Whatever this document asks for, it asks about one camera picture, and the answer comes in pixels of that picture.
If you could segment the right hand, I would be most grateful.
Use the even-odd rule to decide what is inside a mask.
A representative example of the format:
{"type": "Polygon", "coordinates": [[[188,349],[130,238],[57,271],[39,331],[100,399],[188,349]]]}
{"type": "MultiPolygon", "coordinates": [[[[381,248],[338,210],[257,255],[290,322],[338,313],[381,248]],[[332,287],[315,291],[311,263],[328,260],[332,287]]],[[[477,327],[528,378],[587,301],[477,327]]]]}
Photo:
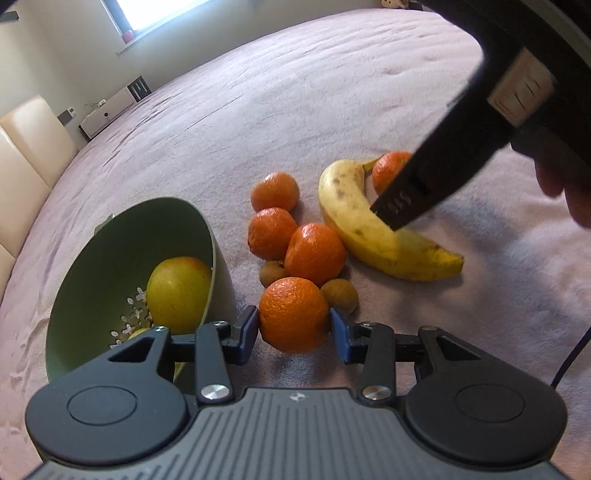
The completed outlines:
{"type": "Polygon", "coordinates": [[[591,226],[590,190],[567,180],[564,175],[544,164],[536,162],[536,178],[543,193],[550,198],[565,196],[573,220],[585,229],[591,226]]]}

